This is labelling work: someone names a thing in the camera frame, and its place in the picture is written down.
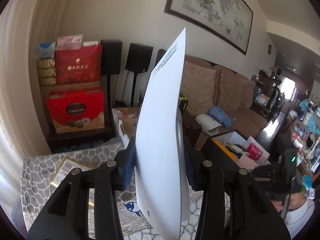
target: brown sofa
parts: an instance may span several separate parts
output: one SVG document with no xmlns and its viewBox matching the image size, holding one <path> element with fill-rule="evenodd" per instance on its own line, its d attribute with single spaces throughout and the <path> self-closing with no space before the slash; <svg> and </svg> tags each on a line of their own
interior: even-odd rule
<svg viewBox="0 0 320 240">
<path fill-rule="evenodd" d="M 159 51 L 158 60 L 164 53 L 164 50 Z M 187 110 L 191 115 L 195 117 L 198 114 L 206 114 L 211 106 L 216 105 L 224 110 L 230 118 L 236 118 L 230 129 L 221 126 L 219 133 L 237 129 L 247 138 L 249 136 L 255 138 L 265 128 L 267 120 L 250 109 L 253 101 L 253 87 L 254 83 L 245 76 L 228 68 L 197 57 L 185 56 L 181 92 L 188 98 Z M 201 132 L 196 148 L 201 148 L 207 138 L 208 136 Z"/>
</svg>

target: blue pouch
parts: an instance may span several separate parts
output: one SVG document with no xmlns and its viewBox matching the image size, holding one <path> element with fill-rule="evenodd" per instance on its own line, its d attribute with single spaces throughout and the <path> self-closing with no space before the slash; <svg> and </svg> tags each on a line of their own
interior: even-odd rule
<svg viewBox="0 0 320 240">
<path fill-rule="evenodd" d="M 236 118 L 230 119 L 226 113 L 217 106 L 212 106 L 208 111 L 208 115 L 217 120 L 217 122 L 223 124 L 226 129 L 231 128 L 231 122 L 237 120 Z"/>
</svg>

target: picture frame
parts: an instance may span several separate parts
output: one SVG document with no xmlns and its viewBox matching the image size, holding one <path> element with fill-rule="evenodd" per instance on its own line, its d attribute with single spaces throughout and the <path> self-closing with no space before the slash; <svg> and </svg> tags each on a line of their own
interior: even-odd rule
<svg viewBox="0 0 320 240">
<path fill-rule="evenodd" d="M 164 12 L 213 33 L 246 55 L 253 11 L 244 0 L 167 0 Z"/>
</svg>

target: oval logo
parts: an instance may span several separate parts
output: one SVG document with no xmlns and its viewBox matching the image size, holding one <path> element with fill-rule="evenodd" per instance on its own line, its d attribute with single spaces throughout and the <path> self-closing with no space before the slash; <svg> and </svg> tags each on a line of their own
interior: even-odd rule
<svg viewBox="0 0 320 240">
<path fill-rule="evenodd" d="M 73 103 L 67 106 L 67 113 L 71 115 L 79 115 L 82 114 L 86 110 L 86 106 L 81 103 Z"/>
</svg>

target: stone-patterned tablecloth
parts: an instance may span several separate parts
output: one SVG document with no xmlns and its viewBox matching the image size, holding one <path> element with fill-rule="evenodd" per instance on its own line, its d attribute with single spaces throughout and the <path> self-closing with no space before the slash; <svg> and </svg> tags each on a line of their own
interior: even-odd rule
<svg viewBox="0 0 320 240">
<path fill-rule="evenodd" d="M 21 202 L 27 230 L 30 229 L 37 215 L 55 191 L 50 184 L 52 177 L 62 160 L 66 157 L 92 167 L 99 167 L 108 160 L 113 160 L 116 153 L 123 150 L 120 138 L 113 138 L 101 147 L 69 153 L 26 158 L 21 171 Z M 190 193 L 190 220 L 182 222 L 180 239 L 194 239 L 199 221 L 202 192 Z M 124 192 L 117 191 L 117 205 L 120 223 L 125 240 L 162 239 L 143 216 L 136 204 L 135 177 Z M 230 207 L 229 197 L 225 194 L 226 211 Z M 94 209 L 89 206 L 89 237 L 94 238 Z"/>
</svg>

